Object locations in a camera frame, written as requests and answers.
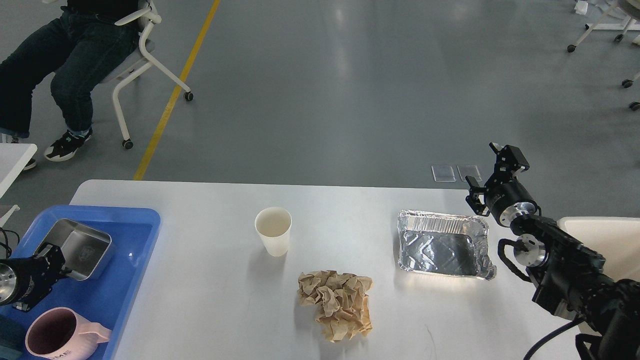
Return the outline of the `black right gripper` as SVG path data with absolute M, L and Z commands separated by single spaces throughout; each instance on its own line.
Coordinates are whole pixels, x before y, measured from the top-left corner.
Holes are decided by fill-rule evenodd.
M 469 193 L 465 201 L 474 214 L 482 217 L 492 214 L 498 225 L 509 228 L 517 217 L 538 212 L 538 205 L 531 194 L 519 181 L 515 181 L 519 174 L 530 169 L 530 163 L 518 146 L 490 142 L 489 147 L 495 153 L 496 161 L 488 184 L 496 186 L 487 189 L 480 186 L 475 177 L 466 175 Z M 485 194 L 486 204 L 481 200 Z

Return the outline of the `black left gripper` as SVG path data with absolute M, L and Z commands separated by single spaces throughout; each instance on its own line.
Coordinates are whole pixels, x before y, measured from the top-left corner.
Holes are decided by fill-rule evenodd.
M 63 280 L 73 273 L 73 269 L 66 267 L 66 258 L 57 244 L 40 244 L 33 257 L 2 259 L 0 305 L 30 312 L 51 292 L 48 273 L 52 281 Z

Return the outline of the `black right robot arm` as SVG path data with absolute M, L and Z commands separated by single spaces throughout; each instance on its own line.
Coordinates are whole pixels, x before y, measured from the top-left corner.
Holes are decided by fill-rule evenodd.
M 582 323 L 594 331 L 578 333 L 574 344 L 582 360 L 639 358 L 640 285 L 603 272 L 606 259 L 598 251 L 562 230 L 542 210 L 518 175 L 530 164 L 513 145 L 489 144 L 496 154 L 493 173 L 483 186 L 465 177 L 470 189 L 466 202 L 476 215 L 491 215 L 509 228 L 517 240 L 498 241 L 497 253 L 522 281 L 532 283 L 532 301 L 567 324 L 536 342 L 525 354 L 530 360 L 544 344 Z

